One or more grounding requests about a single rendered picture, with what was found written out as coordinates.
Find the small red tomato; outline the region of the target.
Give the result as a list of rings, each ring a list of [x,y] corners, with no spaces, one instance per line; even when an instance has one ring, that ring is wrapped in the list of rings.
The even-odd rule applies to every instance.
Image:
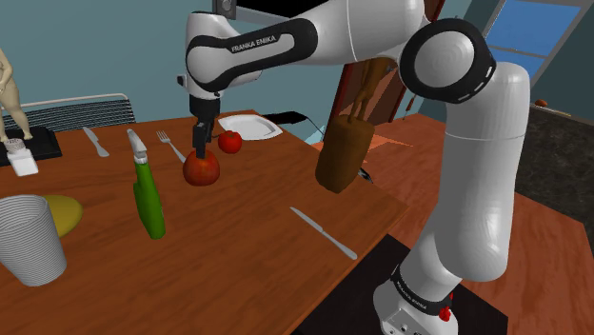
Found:
[[[237,153],[243,144],[241,135],[232,130],[226,130],[218,136],[218,147],[227,154]]]

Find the white square plate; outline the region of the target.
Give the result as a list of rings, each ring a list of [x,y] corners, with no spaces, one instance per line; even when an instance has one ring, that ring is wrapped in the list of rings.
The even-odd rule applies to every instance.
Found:
[[[221,118],[219,124],[224,130],[240,134],[244,141],[267,140],[283,131],[273,122],[257,114],[237,114]]]

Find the silver fork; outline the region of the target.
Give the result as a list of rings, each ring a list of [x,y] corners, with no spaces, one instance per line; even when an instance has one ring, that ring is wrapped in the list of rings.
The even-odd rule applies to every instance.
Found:
[[[186,156],[177,149],[177,147],[171,142],[170,138],[164,131],[157,130],[156,134],[162,143],[168,144],[170,146],[170,148],[173,150],[173,152],[176,154],[176,156],[182,163],[186,161]]]

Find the large red tomato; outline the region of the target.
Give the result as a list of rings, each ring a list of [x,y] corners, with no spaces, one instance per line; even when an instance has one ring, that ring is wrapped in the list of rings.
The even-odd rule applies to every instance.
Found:
[[[198,158],[196,152],[192,151],[183,164],[183,175],[192,186],[209,186],[219,179],[220,165],[210,150],[205,151],[204,158]]]

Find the green spray bottle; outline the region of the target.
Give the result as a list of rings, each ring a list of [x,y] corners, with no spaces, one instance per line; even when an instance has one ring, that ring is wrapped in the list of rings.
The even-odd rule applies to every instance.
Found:
[[[148,162],[147,148],[133,129],[129,128],[127,135],[136,173],[133,194],[137,212],[149,237],[158,240],[166,234],[166,225],[161,199]]]

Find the short silver knife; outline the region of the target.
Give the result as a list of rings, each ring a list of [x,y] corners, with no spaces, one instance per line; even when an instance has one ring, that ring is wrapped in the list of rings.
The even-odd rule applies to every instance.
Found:
[[[96,134],[90,128],[87,127],[83,127],[83,131],[86,133],[86,135],[89,137],[89,139],[95,146],[97,154],[100,157],[109,157],[109,153],[99,144],[99,140]]]

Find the wooden table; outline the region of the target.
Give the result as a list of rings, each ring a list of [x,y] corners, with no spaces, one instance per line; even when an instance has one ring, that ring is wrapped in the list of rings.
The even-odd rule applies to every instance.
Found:
[[[317,150],[289,133],[219,153],[219,180],[190,186],[156,131],[189,152],[192,124],[134,125],[163,204],[159,240],[137,214],[126,126],[97,130],[109,157],[76,130],[58,134],[62,156],[35,175],[0,167],[0,198],[60,194],[84,208],[64,238],[68,266],[57,280],[27,287],[0,266],[0,335],[287,335],[406,212],[363,179],[338,194],[320,187]]]

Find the yellow round plate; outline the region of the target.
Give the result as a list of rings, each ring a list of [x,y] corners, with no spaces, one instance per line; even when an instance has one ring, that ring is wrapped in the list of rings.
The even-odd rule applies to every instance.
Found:
[[[69,234],[83,216],[83,206],[74,198],[64,195],[44,195],[60,238]]]

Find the long silver knife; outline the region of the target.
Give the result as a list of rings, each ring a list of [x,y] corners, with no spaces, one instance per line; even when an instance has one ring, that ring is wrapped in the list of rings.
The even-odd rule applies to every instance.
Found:
[[[303,213],[301,210],[299,210],[295,207],[290,207],[290,210],[293,211],[297,216],[299,216],[303,221],[308,223],[311,227],[316,229],[323,236],[325,236],[331,243],[333,243],[335,246],[337,246],[349,259],[351,259],[351,260],[358,259],[358,255],[356,252],[354,252],[349,247],[345,246],[344,244],[342,244],[341,242],[336,240],[334,237],[332,237],[329,233],[327,233],[324,230],[324,228],[322,226],[320,226],[318,223],[316,223],[310,217],[305,215],[305,213]]]

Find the dark red door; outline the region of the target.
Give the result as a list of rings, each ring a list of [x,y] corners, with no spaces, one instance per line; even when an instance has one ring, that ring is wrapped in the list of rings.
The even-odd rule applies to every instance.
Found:
[[[446,0],[425,0],[426,17],[435,21]],[[348,114],[361,87],[363,62],[344,65],[328,121],[339,115]],[[364,119],[374,126],[391,122],[400,106],[406,89],[398,75],[397,64],[387,63],[386,73],[366,107]]]

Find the white salt shaker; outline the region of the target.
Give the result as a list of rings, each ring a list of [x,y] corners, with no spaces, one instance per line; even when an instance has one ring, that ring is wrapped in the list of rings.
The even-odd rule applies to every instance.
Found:
[[[8,139],[4,146],[7,150],[7,157],[18,177],[36,174],[38,166],[31,151],[26,147],[20,138]]]

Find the beige figure on black base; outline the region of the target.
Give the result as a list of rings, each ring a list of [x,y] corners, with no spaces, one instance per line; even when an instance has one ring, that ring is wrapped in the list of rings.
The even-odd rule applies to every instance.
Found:
[[[15,129],[6,130],[2,108],[22,131],[18,135]],[[44,127],[30,127],[29,119],[20,104],[19,89],[13,78],[13,66],[6,54],[0,49],[0,167],[10,164],[5,144],[10,138],[21,138],[32,152],[35,159],[50,159],[62,156],[55,134]]]

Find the white ribbed cup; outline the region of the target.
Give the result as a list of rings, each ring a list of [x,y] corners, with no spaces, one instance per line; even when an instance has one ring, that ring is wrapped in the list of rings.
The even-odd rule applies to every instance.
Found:
[[[45,198],[0,199],[0,263],[25,286],[43,286],[64,273],[67,259]]]

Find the black robot stand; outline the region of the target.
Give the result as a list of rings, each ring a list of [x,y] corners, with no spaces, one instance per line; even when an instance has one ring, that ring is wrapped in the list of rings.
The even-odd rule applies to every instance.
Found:
[[[290,335],[384,335],[372,294],[408,253],[385,236]],[[507,316],[462,285],[453,290],[451,309],[459,335],[507,335]]]

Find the blue window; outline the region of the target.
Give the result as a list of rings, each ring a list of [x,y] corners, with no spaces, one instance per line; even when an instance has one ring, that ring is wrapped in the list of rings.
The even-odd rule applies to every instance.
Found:
[[[570,0],[503,0],[485,40],[498,62],[522,66],[535,82],[582,10]]]

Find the dark speckled counter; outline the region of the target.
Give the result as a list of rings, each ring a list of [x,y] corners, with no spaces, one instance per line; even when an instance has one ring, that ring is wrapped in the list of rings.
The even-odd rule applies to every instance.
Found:
[[[582,223],[594,254],[594,125],[532,108],[516,191]]]

